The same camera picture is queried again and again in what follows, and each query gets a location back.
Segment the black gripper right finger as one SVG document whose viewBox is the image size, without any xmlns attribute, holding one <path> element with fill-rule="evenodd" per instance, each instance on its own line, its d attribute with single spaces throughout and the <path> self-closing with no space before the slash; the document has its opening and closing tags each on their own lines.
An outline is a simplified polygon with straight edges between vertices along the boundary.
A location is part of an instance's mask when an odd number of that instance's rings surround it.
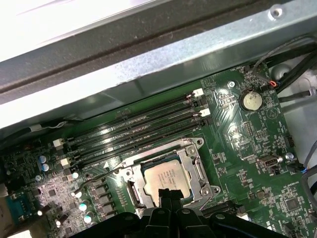
<svg viewBox="0 0 317 238">
<path fill-rule="evenodd" d="M 215 212 L 209 218 L 184 208 L 180 190 L 171 190 L 171 201 L 181 238 L 281 238 L 282 234 L 246 221 L 236 215 Z"/>
</svg>

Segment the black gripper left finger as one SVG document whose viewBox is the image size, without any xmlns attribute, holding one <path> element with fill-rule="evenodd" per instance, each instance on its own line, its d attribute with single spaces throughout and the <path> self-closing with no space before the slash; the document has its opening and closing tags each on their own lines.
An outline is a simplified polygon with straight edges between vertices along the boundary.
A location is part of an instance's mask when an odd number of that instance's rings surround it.
<svg viewBox="0 0 317 238">
<path fill-rule="evenodd" d="M 171 224 L 171 193 L 159 189 L 159 207 L 148 209 L 142 217 L 120 213 L 92 227 L 93 238 L 168 238 Z"/>
</svg>

